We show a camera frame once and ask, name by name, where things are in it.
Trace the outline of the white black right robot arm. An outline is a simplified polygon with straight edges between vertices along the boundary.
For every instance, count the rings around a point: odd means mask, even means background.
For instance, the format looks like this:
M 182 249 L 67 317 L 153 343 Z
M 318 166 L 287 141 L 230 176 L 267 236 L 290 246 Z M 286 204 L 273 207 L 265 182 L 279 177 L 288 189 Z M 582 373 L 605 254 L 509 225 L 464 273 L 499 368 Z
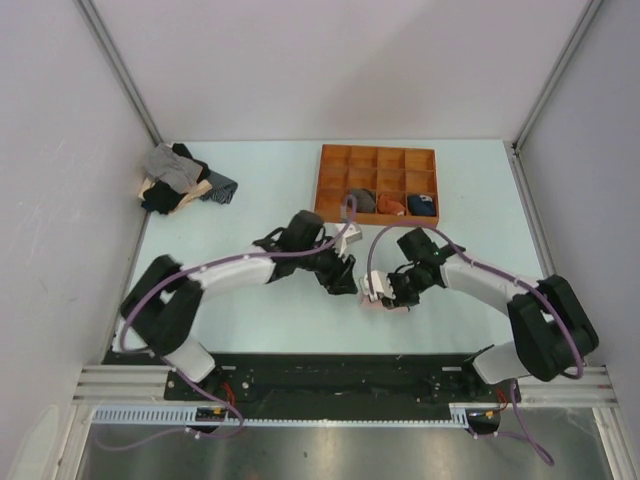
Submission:
M 464 293 L 505 315 L 512 340 L 474 354 L 461 376 L 463 393 L 484 401 L 500 382 L 532 376 L 549 382 L 581 376 L 583 359 L 600 343 L 569 281 L 536 280 L 480 261 L 447 241 L 442 247 L 421 228 L 397 241 L 408 263 L 381 276 L 379 300 L 389 310 L 410 309 L 432 287 Z

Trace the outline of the pink underwear navy trim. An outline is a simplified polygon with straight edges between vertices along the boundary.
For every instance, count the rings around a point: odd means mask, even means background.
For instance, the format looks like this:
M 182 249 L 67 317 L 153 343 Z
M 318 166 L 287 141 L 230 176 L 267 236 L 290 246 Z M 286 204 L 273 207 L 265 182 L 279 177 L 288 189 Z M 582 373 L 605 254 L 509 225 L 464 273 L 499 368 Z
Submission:
M 360 299 L 360 306 L 372 312 L 383 312 L 383 313 L 393 313 L 393 314 L 405 314 L 409 312 L 408 307 L 396 307 L 393 305 L 385 305 L 384 302 L 380 299 L 371 300 L 368 296 L 364 295 Z

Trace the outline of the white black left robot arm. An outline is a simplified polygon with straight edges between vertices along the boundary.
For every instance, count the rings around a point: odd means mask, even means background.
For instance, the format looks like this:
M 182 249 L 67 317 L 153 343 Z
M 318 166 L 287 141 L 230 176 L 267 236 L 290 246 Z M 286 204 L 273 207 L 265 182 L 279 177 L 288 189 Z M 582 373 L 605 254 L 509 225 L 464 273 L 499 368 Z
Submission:
M 201 303 L 211 295 L 273 283 L 297 270 L 313 273 L 330 295 L 355 295 L 355 257 L 347 247 L 361 239 L 354 222 L 326 223 L 301 210 L 287 226 L 254 241 L 242 254 L 191 268 L 169 255 L 159 256 L 120 305 L 125 322 L 120 340 L 135 332 L 151 353 L 186 376 L 191 393 L 210 399 L 220 390 L 221 376 L 212 354 L 191 335 Z

